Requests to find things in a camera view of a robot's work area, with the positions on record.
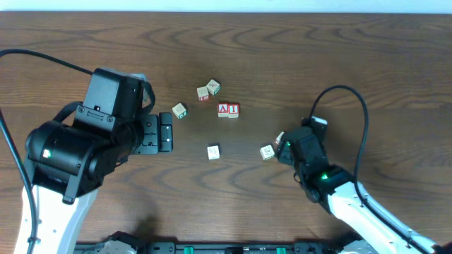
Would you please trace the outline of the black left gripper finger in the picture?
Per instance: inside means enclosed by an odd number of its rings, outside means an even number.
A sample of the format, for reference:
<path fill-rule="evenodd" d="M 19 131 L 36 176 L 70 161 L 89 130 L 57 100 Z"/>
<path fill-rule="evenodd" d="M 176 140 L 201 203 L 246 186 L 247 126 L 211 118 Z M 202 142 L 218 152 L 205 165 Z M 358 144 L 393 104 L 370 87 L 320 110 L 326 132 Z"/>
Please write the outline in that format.
<path fill-rule="evenodd" d="M 173 150 L 173 136 L 172 131 L 160 132 L 160 148 L 159 152 L 169 153 Z"/>
<path fill-rule="evenodd" d="M 159 113 L 161 131 L 172 131 L 172 114 L 169 112 Z"/>

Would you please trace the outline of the red letter A block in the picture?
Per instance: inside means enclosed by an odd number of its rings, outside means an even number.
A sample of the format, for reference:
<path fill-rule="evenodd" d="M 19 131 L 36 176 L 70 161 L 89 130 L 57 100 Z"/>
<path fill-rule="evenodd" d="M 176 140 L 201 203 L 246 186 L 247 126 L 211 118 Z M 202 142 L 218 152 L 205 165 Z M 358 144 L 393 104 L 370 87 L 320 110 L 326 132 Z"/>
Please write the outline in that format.
<path fill-rule="evenodd" d="M 228 117 L 229 116 L 229 104 L 228 103 L 219 103 L 218 107 L 218 117 Z"/>

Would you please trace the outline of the red letter I block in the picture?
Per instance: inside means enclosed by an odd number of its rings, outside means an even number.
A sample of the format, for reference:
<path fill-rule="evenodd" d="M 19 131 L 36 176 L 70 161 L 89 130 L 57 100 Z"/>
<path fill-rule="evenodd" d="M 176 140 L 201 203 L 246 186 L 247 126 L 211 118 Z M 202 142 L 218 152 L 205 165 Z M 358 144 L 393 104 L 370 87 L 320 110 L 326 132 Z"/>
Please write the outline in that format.
<path fill-rule="evenodd" d="M 228 104 L 228 117 L 238 118 L 239 117 L 239 105 L 238 104 Z"/>

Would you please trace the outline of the blue number 2 block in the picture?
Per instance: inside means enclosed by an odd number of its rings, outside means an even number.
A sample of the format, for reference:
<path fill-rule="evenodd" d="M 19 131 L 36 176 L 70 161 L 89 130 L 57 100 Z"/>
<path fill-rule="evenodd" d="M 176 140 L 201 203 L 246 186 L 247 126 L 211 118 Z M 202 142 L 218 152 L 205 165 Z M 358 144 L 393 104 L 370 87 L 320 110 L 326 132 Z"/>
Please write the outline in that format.
<path fill-rule="evenodd" d="M 284 134 L 285 134 L 285 132 L 282 131 L 282 132 L 277 136 L 277 138 L 275 139 L 275 144 L 276 144 L 276 145 L 279 145 L 279 144 L 281 143 L 281 140 L 282 140 Z"/>

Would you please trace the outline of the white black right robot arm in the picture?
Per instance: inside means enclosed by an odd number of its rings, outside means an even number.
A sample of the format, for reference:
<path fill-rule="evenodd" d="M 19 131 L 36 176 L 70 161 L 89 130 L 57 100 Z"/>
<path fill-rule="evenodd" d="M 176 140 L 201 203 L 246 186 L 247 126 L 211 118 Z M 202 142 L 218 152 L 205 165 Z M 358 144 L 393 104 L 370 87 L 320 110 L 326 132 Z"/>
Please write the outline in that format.
<path fill-rule="evenodd" d="M 281 136 L 278 161 L 294 168 L 308 199 L 345 222 L 377 253 L 434 253 L 436 243 L 380 205 L 344 168 L 330 164 L 312 128 L 300 126 Z"/>

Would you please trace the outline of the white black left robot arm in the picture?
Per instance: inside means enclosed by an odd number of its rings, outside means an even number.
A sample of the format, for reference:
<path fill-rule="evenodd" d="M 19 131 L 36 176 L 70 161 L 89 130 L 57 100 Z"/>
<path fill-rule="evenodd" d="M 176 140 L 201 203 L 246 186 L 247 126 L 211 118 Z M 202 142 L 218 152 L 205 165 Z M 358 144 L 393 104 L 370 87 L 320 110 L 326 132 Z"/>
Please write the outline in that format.
<path fill-rule="evenodd" d="M 83 103 L 34 129 L 25 172 L 37 215 L 34 253 L 72 253 L 104 177 L 131 155 L 173 150 L 172 115 L 151 114 L 155 95 L 143 74 L 98 68 Z"/>

